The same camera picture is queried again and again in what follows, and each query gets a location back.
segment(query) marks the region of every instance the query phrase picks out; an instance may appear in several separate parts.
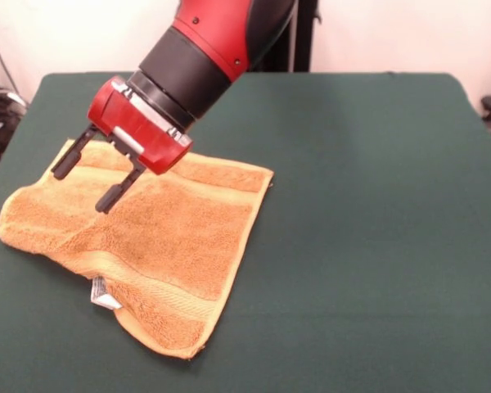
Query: green felt surface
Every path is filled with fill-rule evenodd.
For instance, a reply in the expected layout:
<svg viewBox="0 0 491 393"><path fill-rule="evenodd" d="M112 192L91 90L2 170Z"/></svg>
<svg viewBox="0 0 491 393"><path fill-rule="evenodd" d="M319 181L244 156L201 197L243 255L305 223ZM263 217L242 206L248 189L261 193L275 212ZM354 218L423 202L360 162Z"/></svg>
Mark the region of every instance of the green felt surface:
<svg viewBox="0 0 491 393"><path fill-rule="evenodd" d="M44 79L0 209L109 77ZM207 348L150 352L85 279L0 242L1 393L491 393L491 137L455 79L246 75L191 135L276 172Z"/></svg>

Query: folded towel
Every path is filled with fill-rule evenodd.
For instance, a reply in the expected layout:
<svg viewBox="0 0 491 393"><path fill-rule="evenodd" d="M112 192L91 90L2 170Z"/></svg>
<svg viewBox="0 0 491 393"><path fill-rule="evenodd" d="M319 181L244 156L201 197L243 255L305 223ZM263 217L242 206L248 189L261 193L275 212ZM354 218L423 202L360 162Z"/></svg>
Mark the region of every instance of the folded towel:
<svg viewBox="0 0 491 393"><path fill-rule="evenodd" d="M0 239L103 278L130 335L190 359L223 311L273 172L189 153L167 174L144 173L108 215L98 214L98 198L131 169L108 143L90 142L65 180L47 169L6 200Z"/></svg>

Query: towel label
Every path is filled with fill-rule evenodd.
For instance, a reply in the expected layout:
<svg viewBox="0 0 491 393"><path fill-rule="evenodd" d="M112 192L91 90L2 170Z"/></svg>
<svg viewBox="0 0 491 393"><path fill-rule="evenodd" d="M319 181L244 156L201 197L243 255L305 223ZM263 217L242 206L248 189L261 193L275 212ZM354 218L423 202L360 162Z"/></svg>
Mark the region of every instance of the towel label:
<svg viewBox="0 0 491 393"><path fill-rule="evenodd" d="M107 309L122 308L122 305L107 292L106 280L103 277L95 277L92 280L91 302Z"/></svg>

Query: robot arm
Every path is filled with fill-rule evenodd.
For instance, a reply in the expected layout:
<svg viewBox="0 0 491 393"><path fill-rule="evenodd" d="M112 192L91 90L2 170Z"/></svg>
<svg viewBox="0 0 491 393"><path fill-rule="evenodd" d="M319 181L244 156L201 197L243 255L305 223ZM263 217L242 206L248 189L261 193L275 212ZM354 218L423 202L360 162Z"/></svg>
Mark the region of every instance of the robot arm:
<svg viewBox="0 0 491 393"><path fill-rule="evenodd" d="M95 136L134 169L97 203L108 213L146 169L162 174L191 148L188 131L277 41L296 0L182 0L174 22L131 77L101 87L91 124L52 168L62 180Z"/></svg>

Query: white wall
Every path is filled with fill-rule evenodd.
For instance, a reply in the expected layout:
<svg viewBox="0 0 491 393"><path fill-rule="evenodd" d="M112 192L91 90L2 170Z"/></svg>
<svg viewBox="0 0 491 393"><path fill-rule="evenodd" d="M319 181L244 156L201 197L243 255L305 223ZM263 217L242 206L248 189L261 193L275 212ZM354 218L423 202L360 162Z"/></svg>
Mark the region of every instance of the white wall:
<svg viewBox="0 0 491 393"><path fill-rule="evenodd" d="M30 99L47 73L135 69L177 5L0 0L0 49ZM491 93L491 0L320 0L320 10L314 71L444 71L477 107Z"/></svg>

